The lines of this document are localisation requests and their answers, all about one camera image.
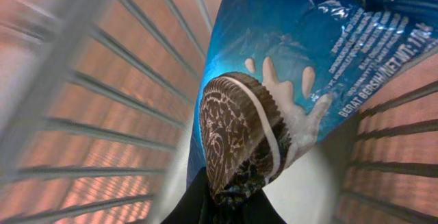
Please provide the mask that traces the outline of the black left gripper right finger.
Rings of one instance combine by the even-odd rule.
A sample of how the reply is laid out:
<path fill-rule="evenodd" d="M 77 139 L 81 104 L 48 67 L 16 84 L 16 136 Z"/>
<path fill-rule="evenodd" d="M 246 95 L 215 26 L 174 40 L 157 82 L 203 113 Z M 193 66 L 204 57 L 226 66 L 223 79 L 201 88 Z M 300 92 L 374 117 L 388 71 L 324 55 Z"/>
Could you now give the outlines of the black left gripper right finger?
<path fill-rule="evenodd" d="M 263 190 L 243 202 L 236 210 L 235 220 L 241 224 L 285 224 Z"/>

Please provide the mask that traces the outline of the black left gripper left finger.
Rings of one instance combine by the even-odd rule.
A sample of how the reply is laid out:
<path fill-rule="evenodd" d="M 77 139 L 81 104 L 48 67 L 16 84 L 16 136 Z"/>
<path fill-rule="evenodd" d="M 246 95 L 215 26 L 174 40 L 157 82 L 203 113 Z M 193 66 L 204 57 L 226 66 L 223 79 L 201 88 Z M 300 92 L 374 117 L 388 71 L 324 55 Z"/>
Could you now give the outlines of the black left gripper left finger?
<path fill-rule="evenodd" d="M 161 224 L 213 224 L 215 210 L 206 168 L 203 167 Z"/>

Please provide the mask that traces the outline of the blue Oreo cookie pack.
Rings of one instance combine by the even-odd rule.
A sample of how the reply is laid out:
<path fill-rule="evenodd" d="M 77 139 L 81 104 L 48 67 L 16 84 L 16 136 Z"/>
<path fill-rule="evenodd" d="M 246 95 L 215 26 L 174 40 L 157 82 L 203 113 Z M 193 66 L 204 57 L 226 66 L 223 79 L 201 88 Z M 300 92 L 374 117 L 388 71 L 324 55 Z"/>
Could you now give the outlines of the blue Oreo cookie pack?
<path fill-rule="evenodd" d="M 235 207 L 437 46 L 437 0 L 222 0 L 188 178 Z"/>

